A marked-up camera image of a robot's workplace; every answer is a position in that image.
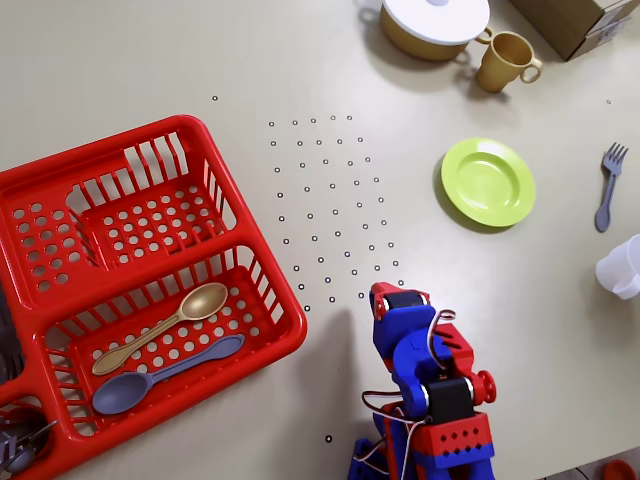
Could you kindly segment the red and blue gripper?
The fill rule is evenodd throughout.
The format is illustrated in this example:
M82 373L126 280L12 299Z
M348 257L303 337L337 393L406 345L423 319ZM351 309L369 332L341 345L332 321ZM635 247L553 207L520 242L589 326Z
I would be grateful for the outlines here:
M428 293L401 289L387 282L371 286L369 303L375 319L377 350L394 350L402 338L427 328L435 316Z

